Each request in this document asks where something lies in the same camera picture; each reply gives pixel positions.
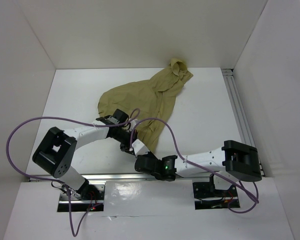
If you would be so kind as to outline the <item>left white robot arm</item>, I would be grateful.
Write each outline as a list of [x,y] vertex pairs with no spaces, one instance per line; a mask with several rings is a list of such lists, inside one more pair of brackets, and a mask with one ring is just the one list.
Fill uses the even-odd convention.
[[135,140],[138,133],[132,130],[136,122],[128,120],[126,113],[116,109],[112,115],[94,120],[91,126],[67,130],[52,127],[35,150],[32,161],[65,183],[76,199],[86,199],[90,193],[97,193],[98,190],[71,166],[75,151],[92,142],[112,138],[120,143],[121,151],[133,155],[130,137]]

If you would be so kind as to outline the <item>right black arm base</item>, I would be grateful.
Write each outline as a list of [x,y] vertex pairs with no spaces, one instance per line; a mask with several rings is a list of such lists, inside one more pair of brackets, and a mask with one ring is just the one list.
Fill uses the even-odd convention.
[[228,201],[238,197],[237,189],[230,186],[226,190],[217,189],[212,176],[208,181],[194,181],[193,195],[194,198],[201,201]]

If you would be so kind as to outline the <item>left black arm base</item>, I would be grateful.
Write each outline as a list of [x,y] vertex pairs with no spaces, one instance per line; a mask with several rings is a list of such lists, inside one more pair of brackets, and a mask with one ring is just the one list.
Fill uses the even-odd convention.
[[[50,183],[50,185],[53,188],[60,190],[68,198],[68,192],[65,185],[62,184],[54,185],[53,181]],[[70,192],[71,199],[73,200],[99,201],[104,199],[104,187],[101,185],[90,184],[82,193],[78,193],[69,187],[69,192]]]

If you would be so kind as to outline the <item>front aluminium rail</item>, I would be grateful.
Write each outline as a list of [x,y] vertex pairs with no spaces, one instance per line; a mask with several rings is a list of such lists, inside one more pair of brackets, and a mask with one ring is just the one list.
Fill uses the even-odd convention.
[[[187,177],[190,179],[198,179],[198,178],[208,178],[211,175],[211,173],[208,172],[202,172],[195,174],[193,176]],[[151,181],[156,180],[154,176],[147,175],[147,174],[141,174],[141,173],[126,173],[126,174],[83,174],[84,178],[88,179],[89,181],[97,181],[97,180],[145,180],[145,181]],[[266,177],[263,169],[261,168],[261,176],[264,178]]]

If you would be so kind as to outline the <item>aluminium rail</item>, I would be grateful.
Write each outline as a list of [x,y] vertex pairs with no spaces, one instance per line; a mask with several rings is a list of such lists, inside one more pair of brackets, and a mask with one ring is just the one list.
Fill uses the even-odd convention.
[[[187,177],[190,179],[198,179],[198,178],[208,178],[211,175],[211,173],[208,172],[202,172],[195,174],[193,176]],[[97,181],[97,180],[145,180],[145,181],[151,181],[156,180],[154,176],[147,175],[147,174],[141,174],[141,173],[126,173],[126,174],[83,174],[84,178],[88,179],[89,181]],[[261,176],[264,178],[266,177],[263,169],[261,168]]]
[[258,182],[264,175],[262,165],[239,96],[233,71],[231,69],[223,69],[221,72],[241,140],[241,142],[228,140],[224,143],[225,169],[240,181]]

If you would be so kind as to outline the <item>olive yellow jacket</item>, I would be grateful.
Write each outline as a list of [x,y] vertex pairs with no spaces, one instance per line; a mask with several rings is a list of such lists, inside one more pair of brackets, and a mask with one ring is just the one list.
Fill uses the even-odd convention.
[[130,82],[104,92],[97,105],[98,114],[105,117],[119,109],[130,115],[138,108],[139,120],[158,118],[167,122],[177,96],[192,77],[183,60],[172,58],[166,68],[150,79]]

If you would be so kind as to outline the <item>right side aluminium rail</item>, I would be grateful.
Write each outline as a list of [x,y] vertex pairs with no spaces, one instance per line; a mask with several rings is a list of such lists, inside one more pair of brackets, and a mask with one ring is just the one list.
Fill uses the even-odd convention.
[[264,175],[262,165],[239,96],[233,71],[231,69],[223,69],[221,72],[241,140],[241,142],[228,140],[224,143],[225,169],[240,181],[258,182]]

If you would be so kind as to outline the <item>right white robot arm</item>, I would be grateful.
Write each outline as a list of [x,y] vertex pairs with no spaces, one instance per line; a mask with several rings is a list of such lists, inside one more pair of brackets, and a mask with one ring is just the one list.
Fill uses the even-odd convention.
[[239,181],[259,182],[262,174],[258,150],[234,140],[227,140],[224,146],[204,153],[185,156],[170,155],[158,159],[140,140],[132,143],[136,156],[134,168],[159,181],[172,182],[177,177],[190,178],[202,173],[212,174],[208,190],[213,196],[220,196],[231,185]]

